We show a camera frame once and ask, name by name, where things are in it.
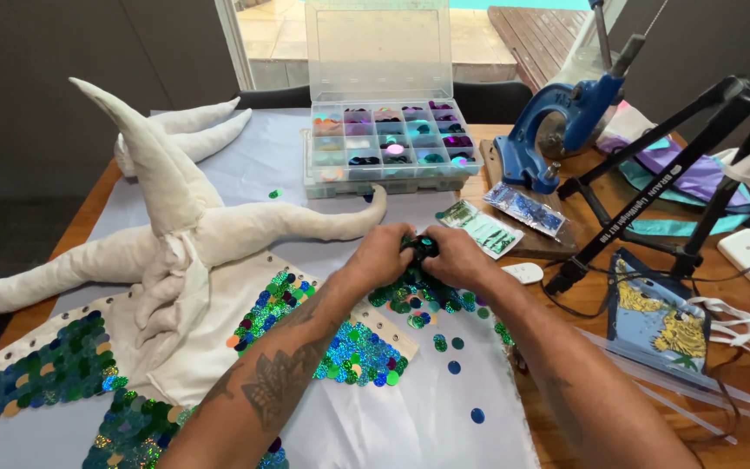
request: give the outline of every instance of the wooden deck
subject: wooden deck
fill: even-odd
[[[487,9],[491,24],[519,64],[520,78],[535,92],[563,66],[588,14],[544,8]]]

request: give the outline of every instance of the tattooed arm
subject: tattooed arm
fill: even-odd
[[[423,269],[493,308],[526,359],[543,400],[589,467],[698,467],[647,398],[564,320],[491,261],[462,229],[430,227],[439,256]]]
[[[291,417],[352,307],[407,268],[412,251],[399,249],[401,237],[412,233],[407,224],[373,228],[346,265],[225,371],[158,469],[254,469]]]

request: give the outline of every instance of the teal fabric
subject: teal fabric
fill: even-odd
[[[621,174],[627,178],[627,181],[637,190],[641,190],[652,180],[652,175],[632,159],[618,165],[618,169],[621,171]],[[737,190],[750,201],[750,193],[743,185],[740,185]],[[670,189],[664,191],[664,193],[661,194],[661,198],[699,207],[706,205],[705,201],[700,198]],[[733,231],[742,222],[749,218],[750,215],[748,214],[726,215],[717,220],[717,224],[714,225],[714,229],[711,230],[711,235]],[[690,236],[693,233],[693,229],[696,228],[696,225],[697,222],[695,221],[679,221],[675,219],[637,219],[630,224],[628,229],[639,235]]]

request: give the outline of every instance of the sequin storage box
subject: sequin storage box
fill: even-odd
[[[309,198],[458,190],[483,158],[453,100],[447,0],[306,2]]]

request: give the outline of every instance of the pool water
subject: pool water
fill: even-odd
[[[566,10],[589,10],[587,0],[450,0],[451,8],[530,7]]]

